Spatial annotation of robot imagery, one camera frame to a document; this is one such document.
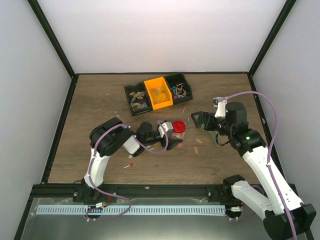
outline red lid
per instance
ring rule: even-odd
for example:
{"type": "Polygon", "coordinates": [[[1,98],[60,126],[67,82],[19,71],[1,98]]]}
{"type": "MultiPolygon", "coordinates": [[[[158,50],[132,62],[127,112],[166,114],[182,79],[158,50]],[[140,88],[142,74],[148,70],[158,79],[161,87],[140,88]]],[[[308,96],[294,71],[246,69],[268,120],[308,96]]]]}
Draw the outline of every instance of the red lid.
{"type": "Polygon", "coordinates": [[[183,121],[175,121],[172,125],[173,131],[177,134],[182,134],[186,130],[186,125],[183,121]]]}

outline black metal frame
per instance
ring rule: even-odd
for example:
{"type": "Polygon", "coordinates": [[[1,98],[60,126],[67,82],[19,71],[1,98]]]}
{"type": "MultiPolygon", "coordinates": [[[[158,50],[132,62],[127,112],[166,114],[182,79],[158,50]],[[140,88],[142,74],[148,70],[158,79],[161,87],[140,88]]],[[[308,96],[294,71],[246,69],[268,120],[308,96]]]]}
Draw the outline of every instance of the black metal frame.
{"type": "MultiPolygon", "coordinates": [[[[31,208],[31,204],[34,198],[73,198],[74,192],[77,190],[77,184],[59,184],[59,183],[48,183],[48,178],[50,175],[50,171],[54,162],[54,158],[57,152],[57,148],[59,145],[59,141],[62,135],[62,131],[66,122],[67,114],[71,105],[71,101],[73,98],[73,94],[75,92],[76,84],[80,74],[75,74],[73,71],[67,56],[65,55],[61,45],[58,42],[57,37],[55,36],[45,14],[43,13],[39,3],[37,0],[27,0],[34,11],[34,14],[38,18],[43,30],[47,34],[49,40],[52,43],[52,46],[56,50],[61,62],[63,63],[65,69],[71,78],[71,83],[69,86],[69,90],[66,96],[66,100],[61,112],[61,116],[58,122],[58,126],[54,135],[53,143],[50,149],[50,153],[47,159],[47,163],[44,169],[44,173],[41,179],[42,184],[34,185],[28,202],[26,204],[25,210],[23,212],[20,224],[18,226],[16,235],[14,237],[15,240],[21,239],[26,220],[31,208]]],[[[253,91],[256,91],[256,87],[253,81],[253,75],[257,71],[259,65],[264,59],[268,49],[270,48],[272,42],[277,36],[281,26],[285,22],[287,16],[289,15],[291,9],[293,8],[296,0],[287,0],[284,4],[279,16],[277,17],[270,33],[268,34],[260,52],[258,53],[252,67],[249,72],[186,72],[185,74],[247,74],[248,80],[253,91]]],[[[99,73],[99,74],[172,74],[172,72],[135,72],[135,73],[99,73]]],[[[266,117],[260,102],[259,97],[254,98],[256,107],[258,109],[258,113],[261,119],[261,123],[263,126],[263,130],[266,136],[266,140],[268,144],[270,144],[272,135],[270,133],[270,129],[266,122],[266,117]]],[[[272,150],[272,159],[275,162],[276,166],[279,168],[280,172],[283,174],[283,170],[280,164],[280,160],[274,147],[272,150]]],[[[211,192],[213,197],[210,199],[211,202],[217,201],[224,205],[234,204],[235,202],[228,202],[223,200],[221,197],[222,185],[148,185],[152,189],[145,190],[144,185],[131,185],[131,184],[103,184],[101,187],[103,189],[114,189],[118,194],[129,197],[129,198],[139,198],[139,197],[193,197],[193,198],[207,198],[208,191],[211,192]]],[[[308,240],[313,240],[313,236],[310,230],[306,233],[306,237],[308,240]]]]}

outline plastic container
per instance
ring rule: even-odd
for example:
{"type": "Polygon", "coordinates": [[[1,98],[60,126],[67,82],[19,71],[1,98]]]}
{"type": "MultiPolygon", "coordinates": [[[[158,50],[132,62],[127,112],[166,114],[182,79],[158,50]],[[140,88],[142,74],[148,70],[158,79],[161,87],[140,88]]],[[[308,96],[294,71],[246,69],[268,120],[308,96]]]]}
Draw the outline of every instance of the plastic container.
{"type": "Polygon", "coordinates": [[[132,116],[153,110],[150,97],[143,82],[124,87],[132,116]]]}
{"type": "Polygon", "coordinates": [[[163,76],[144,81],[144,85],[150,96],[153,110],[173,105],[170,89],[163,76]]]}
{"type": "Polygon", "coordinates": [[[186,125],[183,121],[175,121],[173,124],[172,138],[184,139],[186,133],[186,125]]]}
{"type": "Polygon", "coordinates": [[[191,87],[182,73],[168,75],[164,79],[170,88],[173,104],[193,99],[191,87]]]}
{"type": "Polygon", "coordinates": [[[124,91],[132,116],[193,99],[191,87],[182,73],[128,85],[124,91]]]}

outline wire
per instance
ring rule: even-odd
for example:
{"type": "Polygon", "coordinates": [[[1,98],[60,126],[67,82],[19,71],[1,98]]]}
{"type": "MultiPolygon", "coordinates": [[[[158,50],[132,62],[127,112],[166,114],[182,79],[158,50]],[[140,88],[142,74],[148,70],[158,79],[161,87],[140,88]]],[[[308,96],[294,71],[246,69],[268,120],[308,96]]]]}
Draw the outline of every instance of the wire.
{"type": "MultiPolygon", "coordinates": [[[[262,195],[265,195],[264,190],[262,187],[258,186],[258,185],[252,185],[251,187],[253,187],[254,189],[258,189],[260,191],[260,193],[262,195]]],[[[249,220],[252,219],[255,215],[257,215],[256,213],[251,214],[250,216],[246,216],[246,217],[242,217],[242,218],[232,218],[229,217],[227,214],[225,214],[225,217],[229,220],[229,221],[245,221],[245,220],[249,220]]]]}
{"type": "Polygon", "coordinates": [[[226,96],[224,98],[221,98],[219,100],[219,102],[221,101],[224,101],[224,100],[228,100],[228,99],[231,99],[231,98],[234,98],[236,96],[240,96],[240,95],[244,95],[244,94],[256,94],[256,95],[260,95],[262,97],[264,97],[268,102],[269,104],[271,105],[272,109],[273,109],[273,112],[274,112],[274,117],[275,117],[275,129],[274,129],[274,133],[273,133],[273,136],[272,136],[272,139],[270,141],[270,145],[269,145],[269,148],[268,148],[268,153],[267,153],[267,156],[266,156],[266,163],[267,163],[267,167],[268,167],[268,170],[269,170],[269,173],[270,173],[270,176],[272,178],[272,181],[274,183],[274,186],[279,194],[279,197],[281,199],[281,202],[283,204],[283,207],[284,207],[284,211],[288,217],[288,220],[289,220],[289,223],[290,223],[290,227],[291,227],[291,231],[292,231],[292,236],[293,236],[293,239],[294,240],[298,240],[298,237],[297,237],[297,232],[296,232],[296,229],[295,229],[295,224],[294,224],[294,221],[292,219],[292,216],[290,214],[290,211],[288,209],[288,206],[285,202],[285,199],[280,191],[280,188],[279,188],[279,185],[276,181],[276,178],[275,178],[275,175],[272,171],[272,168],[271,168],[271,165],[269,164],[270,163],[270,159],[271,159],[271,152],[272,152],[272,148],[275,144],[275,139],[276,139],[276,136],[277,136],[277,133],[278,133],[278,115],[277,115],[277,111],[276,111],[276,107],[275,105],[273,104],[273,102],[266,96],[264,95],[263,93],[261,92],[257,92],[257,91],[243,91],[243,92],[238,92],[236,94],[232,94],[230,96],[226,96]]]}
{"type": "Polygon", "coordinates": [[[227,145],[228,143],[230,143],[230,141],[228,140],[228,141],[226,141],[225,143],[220,144],[220,143],[218,142],[218,136],[219,136],[219,133],[217,133],[217,134],[215,135],[215,143],[218,144],[219,146],[225,146],[225,145],[227,145]]]}
{"type": "MultiPolygon", "coordinates": [[[[162,151],[151,151],[151,150],[147,149],[147,147],[144,146],[141,142],[139,142],[139,141],[137,140],[137,138],[135,138],[135,140],[141,145],[141,147],[143,147],[144,149],[147,149],[149,152],[151,152],[151,153],[153,153],[153,154],[161,154],[161,153],[163,153],[165,150],[167,150],[168,141],[169,141],[169,139],[168,139],[168,134],[167,134],[164,126],[162,126],[162,124],[160,123],[160,121],[157,121],[157,123],[158,123],[158,125],[160,125],[160,127],[163,129],[163,131],[164,131],[164,136],[165,136],[165,147],[164,147],[164,149],[163,149],[162,151]]],[[[127,198],[127,197],[125,197],[125,196],[119,196],[119,195],[116,195],[116,194],[111,194],[111,193],[102,191],[101,189],[99,189],[99,188],[94,184],[94,182],[92,181],[92,178],[91,178],[91,170],[92,170],[92,166],[93,166],[94,161],[95,161],[96,156],[97,156],[97,148],[98,148],[99,143],[101,142],[101,140],[102,140],[107,134],[109,134],[111,131],[113,131],[113,130],[115,130],[115,129],[117,129],[117,128],[120,128],[120,127],[127,128],[127,127],[129,127],[129,126],[126,125],[126,124],[123,124],[123,123],[122,123],[122,124],[117,124],[117,125],[111,127],[110,129],[108,129],[107,131],[105,131],[105,133],[103,133],[103,134],[99,137],[99,139],[96,141],[96,143],[95,143],[95,145],[94,145],[93,158],[91,159],[90,164],[89,164],[89,168],[88,168],[88,179],[89,179],[89,182],[91,183],[91,185],[93,186],[93,188],[94,188],[95,190],[97,190],[99,193],[102,193],[102,194],[107,195],[107,196],[110,196],[110,197],[127,200],[127,201],[129,201],[129,206],[128,206],[128,208],[127,208],[126,210],[124,210],[123,212],[121,212],[121,213],[118,214],[118,215],[111,216],[111,217],[107,217],[107,218],[97,218],[95,221],[105,221],[105,220],[111,220],[111,219],[118,218],[118,217],[124,215],[125,213],[127,213],[127,212],[130,210],[131,206],[132,206],[131,200],[130,200],[129,198],[127,198]]],[[[89,213],[89,212],[90,212],[90,211],[88,210],[87,213],[86,213],[86,215],[85,215],[87,221],[90,220],[90,218],[88,217],[88,213],[89,213]]]]}

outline orange storage bin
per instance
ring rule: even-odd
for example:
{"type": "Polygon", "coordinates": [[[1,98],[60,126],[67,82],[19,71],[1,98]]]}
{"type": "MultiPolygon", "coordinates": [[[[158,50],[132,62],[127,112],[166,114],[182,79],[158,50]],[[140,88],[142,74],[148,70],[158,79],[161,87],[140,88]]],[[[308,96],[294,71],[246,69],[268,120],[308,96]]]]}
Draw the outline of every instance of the orange storage bin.
{"type": "Polygon", "coordinates": [[[149,94],[153,110],[165,108],[174,104],[172,94],[170,93],[170,89],[163,76],[144,81],[144,85],[149,94]]]}

